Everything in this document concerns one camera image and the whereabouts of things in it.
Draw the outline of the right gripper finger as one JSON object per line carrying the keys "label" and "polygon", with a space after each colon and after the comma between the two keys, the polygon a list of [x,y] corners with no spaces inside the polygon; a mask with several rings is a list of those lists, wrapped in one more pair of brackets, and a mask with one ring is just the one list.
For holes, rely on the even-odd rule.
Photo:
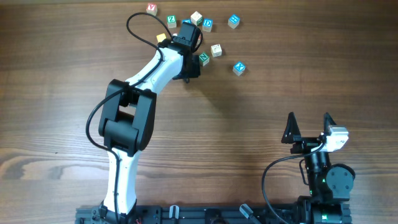
{"label": "right gripper finger", "polygon": [[294,112],[290,112],[287,118],[287,125],[282,135],[281,143],[293,144],[301,141],[301,133]]}
{"label": "right gripper finger", "polygon": [[324,126],[324,134],[329,134],[330,129],[329,126],[334,126],[336,123],[334,122],[333,118],[329,113],[325,113],[323,115],[323,126]]}

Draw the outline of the green N letter block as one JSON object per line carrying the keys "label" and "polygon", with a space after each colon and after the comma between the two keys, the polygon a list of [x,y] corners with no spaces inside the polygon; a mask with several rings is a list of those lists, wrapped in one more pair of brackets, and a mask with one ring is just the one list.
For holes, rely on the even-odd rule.
{"label": "green N letter block", "polygon": [[203,52],[199,55],[199,61],[200,61],[200,65],[202,67],[204,67],[205,65],[207,65],[210,61],[210,57],[206,52]]}

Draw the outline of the blue X letter block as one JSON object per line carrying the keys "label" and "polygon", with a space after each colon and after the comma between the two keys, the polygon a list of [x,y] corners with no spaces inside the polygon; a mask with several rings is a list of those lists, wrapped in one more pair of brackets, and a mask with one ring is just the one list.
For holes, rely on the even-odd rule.
{"label": "blue X letter block", "polygon": [[243,74],[243,72],[245,71],[246,66],[245,64],[243,64],[242,62],[237,62],[234,66],[233,66],[233,72],[237,75],[240,76]]}

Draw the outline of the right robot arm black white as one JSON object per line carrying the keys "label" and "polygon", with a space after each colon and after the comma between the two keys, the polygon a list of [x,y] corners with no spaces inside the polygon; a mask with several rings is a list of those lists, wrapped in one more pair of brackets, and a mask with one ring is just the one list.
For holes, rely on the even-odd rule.
{"label": "right robot arm black white", "polygon": [[323,117],[324,130],[318,137],[301,136],[296,117],[289,113],[281,142],[292,144],[291,154],[304,155],[300,167],[309,196],[300,196],[294,203],[291,223],[352,223],[347,202],[356,174],[345,164],[332,164],[329,154],[340,150],[349,139],[345,126],[337,125],[328,113]]}

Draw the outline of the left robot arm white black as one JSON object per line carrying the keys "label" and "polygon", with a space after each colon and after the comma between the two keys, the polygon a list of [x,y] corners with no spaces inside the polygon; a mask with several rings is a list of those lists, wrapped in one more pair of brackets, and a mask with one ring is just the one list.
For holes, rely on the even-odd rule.
{"label": "left robot arm white black", "polygon": [[106,220],[123,222],[134,213],[138,160],[152,137],[158,94],[172,80],[199,75],[199,56],[171,43],[160,46],[133,77],[109,83],[98,127],[109,157],[108,191],[101,205]]}

